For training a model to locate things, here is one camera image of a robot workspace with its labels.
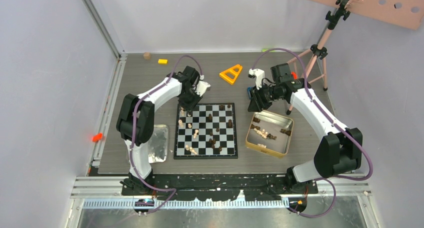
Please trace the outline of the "dark chess piece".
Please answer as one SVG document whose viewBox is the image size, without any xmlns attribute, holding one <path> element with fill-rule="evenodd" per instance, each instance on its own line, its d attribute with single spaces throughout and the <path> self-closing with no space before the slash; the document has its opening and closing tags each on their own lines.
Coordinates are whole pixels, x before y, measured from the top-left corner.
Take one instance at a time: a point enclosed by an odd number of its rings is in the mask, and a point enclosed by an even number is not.
<svg viewBox="0 0 424 228">
<path fill-rule="evenodd" d="M 233 128 L 233 121 L 231 119 L 227 122 L 227 128 Z"/>
</svg>

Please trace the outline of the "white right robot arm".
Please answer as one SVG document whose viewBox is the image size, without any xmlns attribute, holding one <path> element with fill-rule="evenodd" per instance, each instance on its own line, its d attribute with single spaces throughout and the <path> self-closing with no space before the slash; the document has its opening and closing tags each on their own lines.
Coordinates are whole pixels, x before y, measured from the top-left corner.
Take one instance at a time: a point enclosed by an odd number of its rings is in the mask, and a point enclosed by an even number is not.
<svg viewBox="0 0 424 228">
<path fill-rule="evenodd" d="M 266 84 L 262 69 L 250 69 L 255 80 L 249 91 L 249 112 L 262 112 L 273 102 L 285 100 L 306 119 L 320 140 L 312 160 L 287 169 L 284 185 L 291 193 L 299 193 L 315 179 L 331 178 L 356 170 L 362 164 L 363 135 L 358 128 L 348 128 L 323 106 L 304 78 L 295 78 L 286 63 L 271 67 L 272 81 Z"/>
</svg>

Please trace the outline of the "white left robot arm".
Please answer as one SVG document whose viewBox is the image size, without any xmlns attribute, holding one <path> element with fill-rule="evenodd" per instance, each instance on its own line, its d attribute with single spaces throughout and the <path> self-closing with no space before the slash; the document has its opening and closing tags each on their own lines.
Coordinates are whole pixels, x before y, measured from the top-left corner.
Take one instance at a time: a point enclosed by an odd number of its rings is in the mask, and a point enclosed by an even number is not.
<svg viewBox="0 0 424 228">
<path fill-rule="evenodd" d="M 127 147 L 129 178 L 141 195 L 153 190 L 148 141 L 154 131 L 156 111 L 173 98 L 185 111 L 192 111 L 211 85 L 195 68 L 186 66 L 182 72 L 169 73 L 159 84 L 138 95 L 127 94 L 122 102 L 116 129 Z"/>
</svg>

